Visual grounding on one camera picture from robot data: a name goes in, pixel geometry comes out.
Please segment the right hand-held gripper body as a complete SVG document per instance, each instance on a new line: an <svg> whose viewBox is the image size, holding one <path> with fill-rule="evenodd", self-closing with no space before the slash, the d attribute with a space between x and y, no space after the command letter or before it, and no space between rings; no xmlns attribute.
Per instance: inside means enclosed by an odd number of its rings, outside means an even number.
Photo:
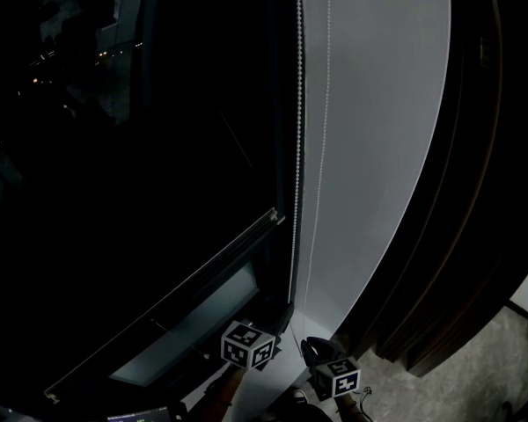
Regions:
<svg viewBox="0 0 528 422"><path fill-rule="evenodd" d="M319 401L341 397L358 390L361 369L353 358L344 357L310 368L311 385Z"/></svg>

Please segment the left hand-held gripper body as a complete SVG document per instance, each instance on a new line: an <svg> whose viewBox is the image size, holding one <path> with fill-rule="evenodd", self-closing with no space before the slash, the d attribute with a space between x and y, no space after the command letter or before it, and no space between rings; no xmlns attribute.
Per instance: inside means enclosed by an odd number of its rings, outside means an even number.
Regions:
<svg viewBox="0 0 528 422"><path fill-rule="evenodd" d="M262 370L284 351L290 308L243 308L221 332L221 359L244 370Z"/></svg>

